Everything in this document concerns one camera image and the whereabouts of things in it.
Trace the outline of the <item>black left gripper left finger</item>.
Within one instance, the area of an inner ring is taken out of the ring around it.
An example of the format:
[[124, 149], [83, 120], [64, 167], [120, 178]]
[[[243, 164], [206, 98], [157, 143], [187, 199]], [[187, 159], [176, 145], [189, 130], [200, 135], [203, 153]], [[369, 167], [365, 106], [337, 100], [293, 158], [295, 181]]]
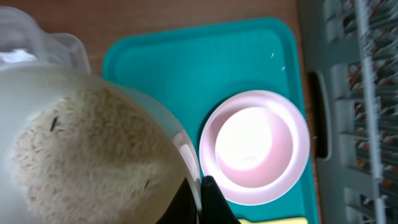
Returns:
[[187, 179], [184, 179], [165, 213], [156, 224], [196, 224], [197, 208]]

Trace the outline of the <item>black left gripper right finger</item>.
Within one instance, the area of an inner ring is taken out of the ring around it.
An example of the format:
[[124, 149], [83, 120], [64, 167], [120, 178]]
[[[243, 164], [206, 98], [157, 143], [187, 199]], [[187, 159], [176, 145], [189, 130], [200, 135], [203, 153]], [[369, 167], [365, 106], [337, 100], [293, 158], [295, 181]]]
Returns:
[[202, 221], [205, 224], [240, 224], [224, 198], [216, 180], [207, 175], [201, 184]]

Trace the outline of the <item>pink bowl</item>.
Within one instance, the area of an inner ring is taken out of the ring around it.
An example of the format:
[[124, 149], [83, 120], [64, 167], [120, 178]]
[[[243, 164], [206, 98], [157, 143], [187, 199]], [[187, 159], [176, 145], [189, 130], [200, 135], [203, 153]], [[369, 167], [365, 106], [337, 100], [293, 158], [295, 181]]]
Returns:
[[206, 122], [200, 166], [226, 200], [262, 205], [285, 195], [302, 176], [310, 135], [299, 109], [287, 98], [251, 90], [228, 98]]

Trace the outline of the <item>yellow plastic spoon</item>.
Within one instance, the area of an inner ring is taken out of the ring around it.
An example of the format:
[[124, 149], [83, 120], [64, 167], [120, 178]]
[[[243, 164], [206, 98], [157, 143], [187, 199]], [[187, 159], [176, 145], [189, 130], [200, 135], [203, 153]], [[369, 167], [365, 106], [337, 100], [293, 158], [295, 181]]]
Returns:
[[282, 218], [278, 220], [266, 220], [251, 222], [246, 219], [239, 219], [241, 224], [308, 224], [308, 220], [305, 217], [294, 217], [294, 218]]

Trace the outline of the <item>white rice pile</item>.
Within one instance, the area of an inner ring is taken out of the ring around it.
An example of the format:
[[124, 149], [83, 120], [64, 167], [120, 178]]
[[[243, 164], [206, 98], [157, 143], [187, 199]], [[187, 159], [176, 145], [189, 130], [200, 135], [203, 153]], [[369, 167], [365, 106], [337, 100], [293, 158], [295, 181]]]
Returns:
[[44, 223], [155, 223], [186, 176], [159, 126], [105, 88], [40, 111], [17, 138], [11, 166]]

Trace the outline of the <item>white bowl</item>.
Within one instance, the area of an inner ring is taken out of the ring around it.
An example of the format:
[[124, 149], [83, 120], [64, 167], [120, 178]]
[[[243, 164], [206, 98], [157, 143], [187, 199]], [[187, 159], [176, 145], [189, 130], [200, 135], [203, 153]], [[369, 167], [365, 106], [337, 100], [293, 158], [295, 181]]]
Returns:
[[25, 63], [7, 65], [1, 69], [2, 223], [44, 223], [28, 209], [27, 199], [13, 178], [12, 150], [27, 123], [61, 98], [79, 91], [102, 88], [142, 110], [173, 143], [183, 160], [185, 179], [192, 191], [198, 222], [201, 196], [197, 157], [186, 131], [169, 110], [149, 95], [133, 88], [108, 83], [70, 68]]

